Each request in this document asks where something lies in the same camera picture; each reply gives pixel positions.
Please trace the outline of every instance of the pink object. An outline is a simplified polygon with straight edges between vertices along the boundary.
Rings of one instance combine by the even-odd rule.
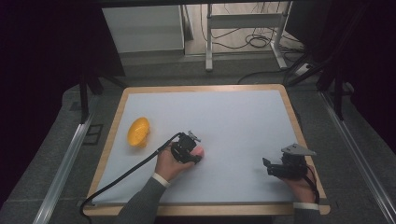
[[[205,155],[204,148],[197,146],[190,152],[190,154],[193,156],[201,156],[203,158]]]

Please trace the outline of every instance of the hand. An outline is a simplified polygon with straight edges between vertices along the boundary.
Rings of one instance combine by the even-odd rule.
[[[306,176],[313,182],[316,183],[315,170],[313,166],[308,165],[308,174]],[[283,180],[293,192],[294,196],[301,203],[314,203],[315,193],[309,186],[309,184],[302,178],[300,180],[290,180],[286,178],[279,178]]]
[[[162,176],[166,181],[170,182],[177,177],[182,171],[194,166],[193,161],[187,163],[179,163],[172,155],[171,148],[168,146],[157,156],[157,164],[155,165],[155,173]]]

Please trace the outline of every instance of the table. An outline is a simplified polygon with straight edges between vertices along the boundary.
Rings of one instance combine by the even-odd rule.
[[[127,88],[120,99],[120,104],[113,120],[109,135],[106,140],[105,148],[96,169],[95,176],[88,196],[96,192],[99,181],[106,168],[106,163],[115,143],[116,132],[120,126],[120,120],[124,111],[129,94],[134,93],[158,93],[158,92],[197,92],[197,91],[279,91],[283,104],[287,110],[290,124],[297,138],[298,144],[306,147],[303,134],[300,130],[297,118],[295,117],[289,97],[281,85],[246,85],[246,86],[182,86],[182,87],[144,87]],[[306,157],[307,163],[314,165],[310,157]],[[321,200],[326,202],[326,194],[317,175],[318,190]],[[85,213],[89,216],[115,216],[120,210],[121,205],[97,205],[85,207]],[[319,206],[322,215],[330,212],[330,206],[321,204]],[[291,203],[244,203],[244,204],[189,204],[189,205],[161,205],[158,210],[159,216],[276,216],[290,215],[293,213]]]

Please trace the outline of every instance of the gray sleeve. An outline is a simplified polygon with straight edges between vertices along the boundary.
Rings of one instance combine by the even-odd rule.
[[[321,216],[319,210],[314,209],[294,209],[294,224],[319,224]]]
[[[158,204],[165,192],[164,187],[154,178],[150,178],[139,192],[123,206],[115,224],[134,223],[151,224],[157,216]]]

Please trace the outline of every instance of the gray floor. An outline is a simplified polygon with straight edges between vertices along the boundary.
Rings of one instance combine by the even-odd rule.
[[[180,55],[147,55],[140,58],[122,58],[127,77],[120,80],[132,87],[179,85],[228,85],[241,77],[259,71],[276,71],[276,60],[271,53],[254,55],[218,55],[214,71],[205,71],[204,57]],[[281,83],[282,73],[259,74],[247,77],[241,84]],[[304,138],[309,148],[318,155],[314,158],[321,182],[332,211],[323,216],[324,223],[388,223],[375,197],[348,151],[341,134],[315,89],[317,77],[288,88],[290,100],[300,119]],[[101,79],[105,86],[92,125],[103,125],[97,144],[92,136],[85,138],[62,195],[49,223],[87,223],[78,214],[78,202],[83,200],[92,182],[106,137],[114,118],[122,89]],[[78,127],[78,87],[64,94],[63,107],[35,159],[11,193],[0,212],[0,223],[32,223],[46,196],[47,190],[61,163],[64,153]],[[384,141],[360,116],[347,97],[343,101],[346,124],[371,164],[378,179],[394,201],[396,192],[396,158]],[[111,223],[114,217],[94,217],[93,223]],[[233,223],[263,223],[263,217],[246,220],[241,217]],[[292,217],[274,217],[274,223],[292,223]]]

